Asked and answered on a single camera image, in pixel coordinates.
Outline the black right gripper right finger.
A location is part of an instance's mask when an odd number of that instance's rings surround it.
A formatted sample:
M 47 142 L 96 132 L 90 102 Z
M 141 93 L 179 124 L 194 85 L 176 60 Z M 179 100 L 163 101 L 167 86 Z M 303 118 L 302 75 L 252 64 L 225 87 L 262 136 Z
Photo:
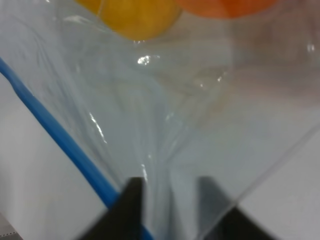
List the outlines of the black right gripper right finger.
M 197 180 L 198 240 L 274 240 L 209 176 Z

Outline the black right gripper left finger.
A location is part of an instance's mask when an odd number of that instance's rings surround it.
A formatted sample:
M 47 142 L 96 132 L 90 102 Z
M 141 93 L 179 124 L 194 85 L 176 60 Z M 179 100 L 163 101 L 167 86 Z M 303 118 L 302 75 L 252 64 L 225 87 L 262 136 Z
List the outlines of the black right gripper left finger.
M 141 240 L 144 181 L 132 177 L 120 196 L 80 240 Z

